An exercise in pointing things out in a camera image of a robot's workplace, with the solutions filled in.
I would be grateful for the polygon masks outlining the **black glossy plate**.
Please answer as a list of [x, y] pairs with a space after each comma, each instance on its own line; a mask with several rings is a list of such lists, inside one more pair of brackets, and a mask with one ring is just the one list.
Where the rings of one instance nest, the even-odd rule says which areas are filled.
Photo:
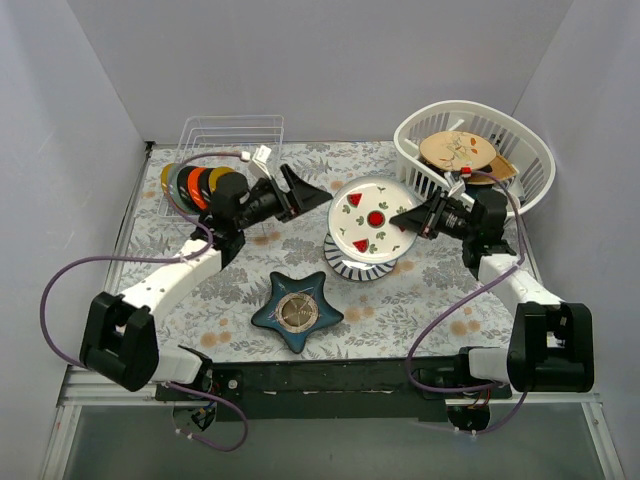
[[208, 205], [210, 202], [211, 190], [209, 178], [212, 171], [213, 168], [203, 168], [197, 180], [198, 191], [205, 205]]

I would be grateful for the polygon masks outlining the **orange red round plate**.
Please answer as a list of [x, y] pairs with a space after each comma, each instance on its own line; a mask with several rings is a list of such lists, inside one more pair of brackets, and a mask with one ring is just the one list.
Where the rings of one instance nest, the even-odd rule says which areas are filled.
[[202, 197], [199, 187], [200, 176], [205, 172], [204, 167], [195, 167], [187, 178], [187, 187], [191, 200], [198, 207], [200, 211], [204, 211], [207, 207], [207, 203]]

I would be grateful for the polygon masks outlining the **dark brown plate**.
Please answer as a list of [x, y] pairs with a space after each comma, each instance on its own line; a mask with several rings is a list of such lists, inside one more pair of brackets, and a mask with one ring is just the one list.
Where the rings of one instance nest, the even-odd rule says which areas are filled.
[[178, 173], [176, 174], [176, 180], [175, 180], [178, 196], [182, 204], [184, 205], [184, 210], [191, 214], [195, 212], [193, 208], [194, 204], [189, 195], [189, 188], [188, 188], [188, 177], [192, 170], [193, 170], [192, 166], [181, 167]]

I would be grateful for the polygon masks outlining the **yellow patterned round plate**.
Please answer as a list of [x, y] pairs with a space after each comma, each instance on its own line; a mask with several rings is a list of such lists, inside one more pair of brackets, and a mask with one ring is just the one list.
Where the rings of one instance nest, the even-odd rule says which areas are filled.
[[171, 193], [171, 175], [174, 167], [174, 163], [169, 163], [165, 165], [161, 171], [160, 182], [162, 191], [165, 195], [169, 195]]

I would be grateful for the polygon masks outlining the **white blue-striped plate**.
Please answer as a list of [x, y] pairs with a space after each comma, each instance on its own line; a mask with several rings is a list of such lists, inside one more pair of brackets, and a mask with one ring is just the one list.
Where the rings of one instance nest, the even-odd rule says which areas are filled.
[[382, 264], [366, 264], [348, 258], [327, 233], [323, 243], [324, 257], [329, 267], [340, 277], [354, 282], [370, 282], [390, 274], [396, 260]]

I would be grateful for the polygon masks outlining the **blue floral green plate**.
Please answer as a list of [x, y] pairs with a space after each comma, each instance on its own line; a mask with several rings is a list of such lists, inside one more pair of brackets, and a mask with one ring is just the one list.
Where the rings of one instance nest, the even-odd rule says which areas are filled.
[[166, 193], [172, 204], [174, 205], [174, 208], [177, 210], [181, 210], [181, 198], [179, 191], [176, 189], [175, 185], [176, 171], [178, 169], [179, 167], [175, 163], [171, 163], [166, 167]]

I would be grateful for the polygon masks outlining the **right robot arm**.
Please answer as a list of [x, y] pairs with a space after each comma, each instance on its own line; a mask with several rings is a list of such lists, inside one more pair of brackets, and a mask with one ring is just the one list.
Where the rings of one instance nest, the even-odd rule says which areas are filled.
[[514, 251], [503, 238], [507, 214], [516, 210], [509, 195], [494, 190], [480, 192], [471, 209], [436, 191], [391, 218], [391, 224], [423, 238], [445, 234], [461, 241], [463, 264], [480, 284], [425, 330], [431, 332], [454, 311], [490, 292], [513, 317], [509, 345], [476, 346], [456, 355], [453, 392], [471, 398], [497, 384], [522, 394], [588, 392], [595, 377], [591, 311], [582, 303], [565, 302], [522, 270], [524, 252]]

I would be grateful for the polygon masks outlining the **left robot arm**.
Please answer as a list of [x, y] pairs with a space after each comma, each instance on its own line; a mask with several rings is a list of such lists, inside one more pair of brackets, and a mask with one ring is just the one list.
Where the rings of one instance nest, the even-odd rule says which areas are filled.
[[186, 347], [159, 346], [156, 324], [235, 259], [245, 245], [246, 228], [271, 217], [286, 223], [331, 200], [330, 193], [302, 180], [288, 165], [281, 172], [288, 191], [269, 176], [250, 185], [229, 167], [166, 167], [171, 199], [186, 194], [185, 202], [199, 213], [198, 224], [179, 252], [148, 277], [117, 295], [102, 292], [92, 300], [81, 364], [128, 391], [173, 382], [188, 398], [205, 398], [213, 386], [207, 357]]

